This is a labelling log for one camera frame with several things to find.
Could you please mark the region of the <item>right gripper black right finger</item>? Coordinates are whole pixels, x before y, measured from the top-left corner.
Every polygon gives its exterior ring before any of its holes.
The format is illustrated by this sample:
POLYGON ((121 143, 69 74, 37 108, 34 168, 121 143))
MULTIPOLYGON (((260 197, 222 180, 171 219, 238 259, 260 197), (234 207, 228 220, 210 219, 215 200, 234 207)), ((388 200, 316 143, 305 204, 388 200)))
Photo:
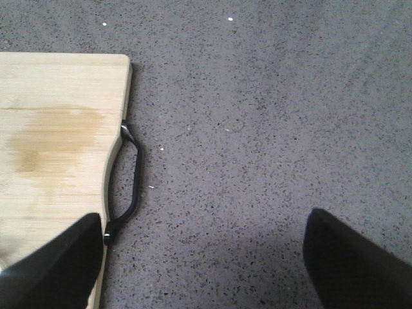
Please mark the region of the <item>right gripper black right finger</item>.
POLYGON ((411 265, 324 209, 313 209, 304 264, 324 308, 411 308, 411 265))

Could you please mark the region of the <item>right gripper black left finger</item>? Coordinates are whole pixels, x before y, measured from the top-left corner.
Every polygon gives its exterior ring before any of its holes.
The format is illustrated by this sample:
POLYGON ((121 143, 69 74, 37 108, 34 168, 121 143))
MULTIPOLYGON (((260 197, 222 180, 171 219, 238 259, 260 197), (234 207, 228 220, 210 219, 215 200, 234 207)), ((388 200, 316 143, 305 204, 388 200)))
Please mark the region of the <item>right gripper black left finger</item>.
POLYGON ((89 213, 1 272, 1 308, 86 308, 101 264, 101 220, 89 213))

